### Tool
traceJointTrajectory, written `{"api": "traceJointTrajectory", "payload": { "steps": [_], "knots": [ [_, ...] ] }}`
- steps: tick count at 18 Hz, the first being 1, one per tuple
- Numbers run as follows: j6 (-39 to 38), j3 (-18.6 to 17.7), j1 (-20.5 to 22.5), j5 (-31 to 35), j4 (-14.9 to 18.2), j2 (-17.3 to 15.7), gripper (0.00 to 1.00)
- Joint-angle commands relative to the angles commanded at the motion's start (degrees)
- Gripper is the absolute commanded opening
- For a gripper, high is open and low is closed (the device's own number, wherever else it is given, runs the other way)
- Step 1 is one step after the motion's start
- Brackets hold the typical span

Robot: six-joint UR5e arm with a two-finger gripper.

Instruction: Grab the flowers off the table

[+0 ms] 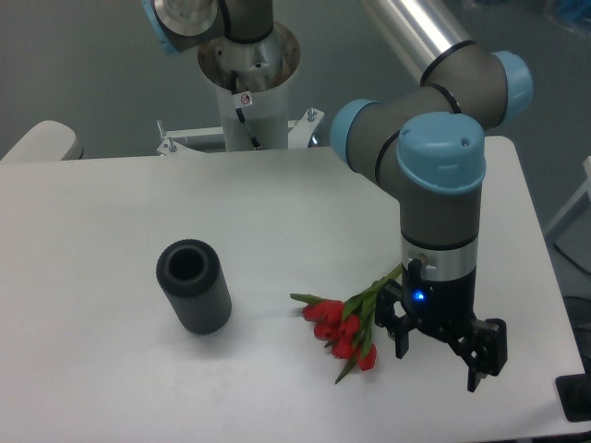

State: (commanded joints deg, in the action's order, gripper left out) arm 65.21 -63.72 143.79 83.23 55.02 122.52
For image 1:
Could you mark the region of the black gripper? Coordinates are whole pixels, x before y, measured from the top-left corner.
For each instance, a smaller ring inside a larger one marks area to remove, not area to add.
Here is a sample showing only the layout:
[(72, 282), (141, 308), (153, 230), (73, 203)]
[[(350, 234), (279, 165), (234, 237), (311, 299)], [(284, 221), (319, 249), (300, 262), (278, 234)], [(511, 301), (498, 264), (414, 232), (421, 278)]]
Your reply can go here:
[[(430, 337), (440, 339), (440, 330), (447, 332), (449, 346), (468, 367), (466, 388), (475, 392), (482, 379), (496, 377), (507, 362), (507, 325), (500, 318), (476, 318), (475, 287), (476, 269), (459, 279), (430, 281), (403, 268), (402, 286), (387, 280), (377, 292), (375, 325), (388, 331), (397, 358), (408, 352), (417, 319)], [(401, 317), (395, 313), (397, 303), (406, 313)]]

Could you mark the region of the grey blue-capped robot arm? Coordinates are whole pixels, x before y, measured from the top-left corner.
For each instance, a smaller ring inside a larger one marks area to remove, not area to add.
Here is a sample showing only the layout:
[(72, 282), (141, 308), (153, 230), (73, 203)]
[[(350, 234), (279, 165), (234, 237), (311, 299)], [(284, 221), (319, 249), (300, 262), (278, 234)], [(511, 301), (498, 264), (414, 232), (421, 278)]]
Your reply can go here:
[[(508, 358), (504, 321), (474, 313), (484, 133), (528, 108), (533, 80), (519, 56), (481, 50), (440, 2), (364, 8), (419, 87), (390, 104), (349, 102), (333, 119), (330, 143), (352, 171), (398, 201), (402, 260), (347, 301), (300, 295), (302, 314), (346, 370), (373, 368), (375, 327), (388, 331), (398, 357), (418, 330), (466, 363), (474, 390)], [(287, 146), (283, 88), (300, 49), (272, 2), (146, 1), (143, 9), (166, 52), (197, 49), (218, 90), (227, 150)]]

